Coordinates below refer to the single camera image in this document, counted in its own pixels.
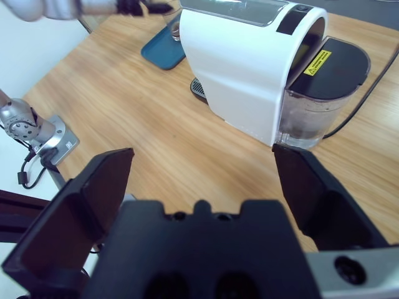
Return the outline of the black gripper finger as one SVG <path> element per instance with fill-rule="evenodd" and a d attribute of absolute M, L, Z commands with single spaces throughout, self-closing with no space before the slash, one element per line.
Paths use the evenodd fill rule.
<path fill-rule="evenodd" d="M 272 151 L 289 209 L 319 250 L 388 247 L 356 200 L 306 149 L 274 144 Z"/>
<path fill-rule="evenodd" d="M 120 208 L 132 148 L 94 156 L 56 194 L 2 264 L 18 282 L 66 282 L 84 277 L 91 248 L 103 240 Z"/>

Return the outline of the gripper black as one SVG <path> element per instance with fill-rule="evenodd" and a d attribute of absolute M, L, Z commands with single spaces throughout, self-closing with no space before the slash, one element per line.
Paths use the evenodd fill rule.
<path fill-rule="evenodd" d="M 150 14 L 168 14 L 173 7 L 165 2 L 146 2 L 145 6 Z M 117 0 L 117 14 L 125 16 L 143 16 L 140 0 Z"/>

